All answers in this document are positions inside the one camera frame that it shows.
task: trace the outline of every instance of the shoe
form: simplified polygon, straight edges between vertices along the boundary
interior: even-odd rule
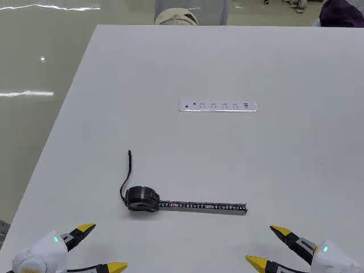
[[[155,19],[154,24],[198,26],[198,21],[192,12],[176,7],[162,11]]]
[[[303,13],[307,7],[307,0],[299,0],[296,8],[297,13]]]

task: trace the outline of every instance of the person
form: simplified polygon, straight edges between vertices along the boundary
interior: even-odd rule
[[[364,27],[363,0],[327,0],[313,26]]]

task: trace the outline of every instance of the floor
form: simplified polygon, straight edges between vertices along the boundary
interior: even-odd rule
[[[310,26],[321,5],[297,14],[280,0],[235,0],[227,24]],[[154,8],[152,0],[0,0],[0,219],[13,220],[95,26],[153,24]]]

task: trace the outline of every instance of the power strip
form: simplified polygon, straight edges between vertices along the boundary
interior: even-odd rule
[[[255,101],[181,100],[179,110],[195,112],[256,112],[258,111],[258,105]]]

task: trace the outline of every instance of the black cable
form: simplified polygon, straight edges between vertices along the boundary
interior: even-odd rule
[[[120,196],[121,196],[121,199],[123,200],[125,205],[126,205],[126,199],[125,199],[125,197],[123,197],[122,192],[123,192],[123,187],[124,187],[125,183],[128,181],[129,176],[131,174],[131,151],[130,150],[128,151],[128,156],[129,156],[129,171],[127,173],[127,176],[126,176],[126,179],[125,179],[124,183],[120,187]]]

